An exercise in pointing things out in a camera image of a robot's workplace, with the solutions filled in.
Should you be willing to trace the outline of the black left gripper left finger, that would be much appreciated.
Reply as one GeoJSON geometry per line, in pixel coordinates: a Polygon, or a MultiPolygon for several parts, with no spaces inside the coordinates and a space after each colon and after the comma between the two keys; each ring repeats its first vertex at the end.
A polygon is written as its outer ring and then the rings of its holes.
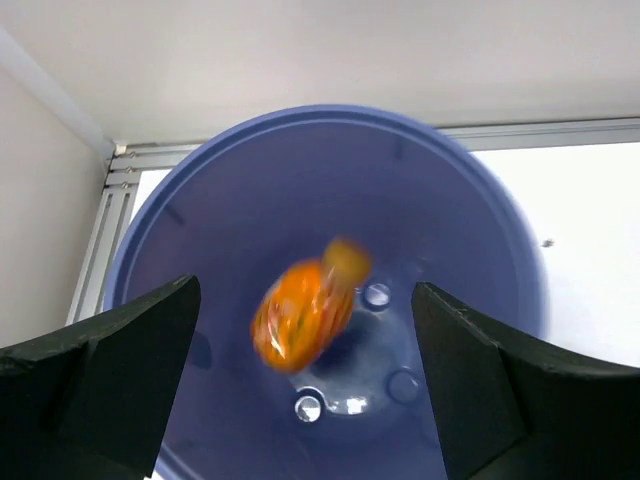
{"type": "Polygon", "coordinates": [[[152,475],[201,301],[194,276],[1,350],[4,479],[152,475]]]}

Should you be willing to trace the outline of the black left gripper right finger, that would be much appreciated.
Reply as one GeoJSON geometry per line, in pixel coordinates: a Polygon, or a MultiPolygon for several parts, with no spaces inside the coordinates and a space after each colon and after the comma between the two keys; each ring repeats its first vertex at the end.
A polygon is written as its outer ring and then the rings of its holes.
{"type": "Polygon", "coordinates": [[[412,311],[451,479],[635,479],[639,371],[539,340],[430,283],[412,311]]]}

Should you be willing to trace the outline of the orange plastic bottle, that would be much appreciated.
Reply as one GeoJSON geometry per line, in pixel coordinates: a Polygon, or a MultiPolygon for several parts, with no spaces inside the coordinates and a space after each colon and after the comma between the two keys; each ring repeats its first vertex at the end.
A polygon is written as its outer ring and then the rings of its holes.
{"type": "Polygon", "coordinates": [[[356,290],[372,271],[360,245],[333,239],[320,257],[291,265],[264,295],[251,324],[263,362],[285,374],[312,364],[345,329],[356,290]]]}

